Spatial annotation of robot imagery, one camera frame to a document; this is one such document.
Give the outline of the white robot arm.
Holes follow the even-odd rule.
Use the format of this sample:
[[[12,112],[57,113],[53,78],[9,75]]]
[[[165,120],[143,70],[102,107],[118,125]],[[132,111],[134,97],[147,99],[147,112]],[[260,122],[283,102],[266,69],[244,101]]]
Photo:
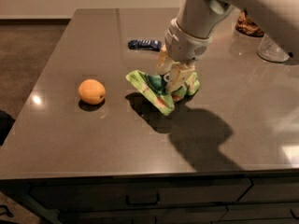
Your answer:
[[[157,72],[166,90],[179,89],[203,57],[212,34],[234,8],[246,12],[291,58],[299,58],[299,0],[185,0],[165,33]]]

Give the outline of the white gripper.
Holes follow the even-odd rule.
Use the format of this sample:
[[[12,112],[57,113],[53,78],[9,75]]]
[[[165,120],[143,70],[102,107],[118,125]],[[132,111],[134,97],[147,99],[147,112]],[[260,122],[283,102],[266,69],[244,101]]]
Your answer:
[[[200,60],[212,38],[197,38],[186,34],[173,19],[165,32],[164,43],[159,52],[156,74],[166,74],[167,93],[178,90],[195,71],[195,62]]]

